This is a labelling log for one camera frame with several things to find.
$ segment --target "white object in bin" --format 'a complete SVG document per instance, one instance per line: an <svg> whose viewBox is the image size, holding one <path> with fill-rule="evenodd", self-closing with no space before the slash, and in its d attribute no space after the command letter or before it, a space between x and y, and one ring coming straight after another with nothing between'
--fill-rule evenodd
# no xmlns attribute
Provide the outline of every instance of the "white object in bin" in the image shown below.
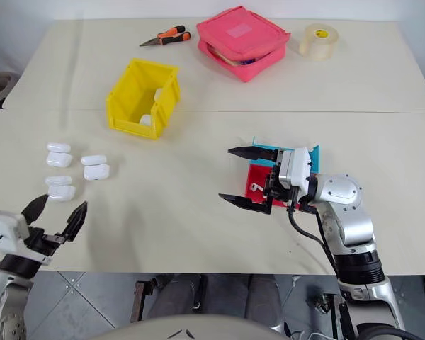
<svg viewBox="0 0 425 340"><path fill-rule="evenodd" d="M262 186L259 186L259 185L258 185L258 184L256 184L256 183L252 183L252 184L250 185L250 190L252 190L253 192L255 192L255 191L257 191L257 190L263 191L263 190L264 190L264 188L263 188Z"/></svg>
<svg viewBox="0 0 425 340"><path fill-rule="evenodd" d="M76 187L75 186L50 186L49 191L47 192L49 194L48 200L56 200L58 202L67 202L68 200L71 200L75 193L76 193Z"/></svg>
<svg viewBox="0 0 425 340"><path fill-rule="evenodd" d="M66 143L48 143L47 150L52 152L70 152L71 145Z"/></svg>
<svg viewBox="0 0 425 340"><path fill-rule="evenodd" d="M84 178L87 181L106 179L110 175L111 168L107 164L87 165L84 168Z"/></svg>
<svg viewBox="0 0 425 340"><path fill-rule="evenodd" d="M68 186L72 184L71 176L49 176L45 178L48 186Z"/></svg>
<svg viewBox="0 0 425 340"><path fill-rule="evenodd" d="M93 154L91 156L83 156L80 161L83 165L99 165L107 163L107 157L104 154Z"/></svg>
<svg viewBox="0 0 425 340"><path fill-rule="evenodd" d="M161 95L162 92L162 88L159 88L156 90L156 92L154 92L154 101L156 101L157 99L159 99L159 96Z"/></svg>
<svg viewBox="0 0 425 340"><path fill-rule="evenodd" d="M151 126L151 115L143 115L139 124Z"/></svg>
<svg viewBox="0 0 425 340"><path fill-rule="evenodd" d="M58 168L66 168L71 164L72 156L64 152L49 152L45 162L49 166L56 166Z"/></svg>

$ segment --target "orange handle pliers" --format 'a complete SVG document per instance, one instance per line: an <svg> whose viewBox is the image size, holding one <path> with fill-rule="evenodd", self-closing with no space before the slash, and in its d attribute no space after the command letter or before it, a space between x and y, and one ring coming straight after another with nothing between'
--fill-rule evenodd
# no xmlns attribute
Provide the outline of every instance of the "orange handle pliers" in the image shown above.
<svg viewBox="0 0 425 340"><path fill-rule="evenodd" d="M172 27L163 33L159 33L155 38L142 43L140 46L167 45L169 43L177 43L178 41L189 39L191 39L191 34L186 32L184 25L180 25Z"/></svg>

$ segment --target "tape roll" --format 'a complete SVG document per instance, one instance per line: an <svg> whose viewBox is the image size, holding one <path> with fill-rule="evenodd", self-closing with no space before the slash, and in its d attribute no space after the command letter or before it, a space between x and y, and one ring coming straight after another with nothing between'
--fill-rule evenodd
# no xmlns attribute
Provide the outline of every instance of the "tape roll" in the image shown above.
<svg viewBox="0 0 425 340"><path fill-rule="evenodd" d="M338 39L339 33L335 28L322 23L313 23L305 29L299 53L312 60L329 59Z"/></svg>

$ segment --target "person's leg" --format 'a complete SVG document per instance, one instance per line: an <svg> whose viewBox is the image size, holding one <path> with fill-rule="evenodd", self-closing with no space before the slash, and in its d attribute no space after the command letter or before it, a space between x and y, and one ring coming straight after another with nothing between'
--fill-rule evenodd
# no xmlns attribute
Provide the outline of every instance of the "person's leg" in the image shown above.
<svg viewBox="0 0 425 340"><path fill-rule="evenodd" d="M253 275L246 304L246 319L283 331L280 293L274 275Z"/></svg>
<svg viewBox="0 0 425 340"><path fill-rule="evenodd" d="M202 314L244 317L249 293L249 274L206 274Z"/></svg>
<svg viewBox="0 0 425 340"><path fill-rule="evenodd" d="M180 274L161 291L147 319L192 313L200 274Z"/></svg>

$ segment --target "white robotic arm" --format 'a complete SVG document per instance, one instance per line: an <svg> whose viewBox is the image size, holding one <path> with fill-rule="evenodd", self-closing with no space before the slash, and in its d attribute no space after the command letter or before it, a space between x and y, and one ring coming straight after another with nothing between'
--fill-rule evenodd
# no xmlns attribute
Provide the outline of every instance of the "white robotic arm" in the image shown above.
<svg viewBox="0 0 425 340"><path fill-rule="evenodd" d="M293 227L322 245L336 271L341 295L341 328L346 339L354 340L376 324L404 329L392 285L379 259L373 223L362 204L362 188L348 174L310 174L311 160L306 148L293 151L260 147L237 147L229 153L247 159L267 159L275 163L267 176L265 201L219 194L232 204L271 213L273 199L287 203ZM302 230L294 221L299 211L317 215L322 241Z"/></svg>
<svg viewBox="0 0 425 340"><path fill-rule="evenodd" d="M61 244L71 242L84 223L86 202L67 220L61 234L47 235L44 229L30 227L44 210L47 195L42 195L21 214L0 211L0 340L25 340L23 311L33 286L32 278L42 265L48 265Z"/></svg>

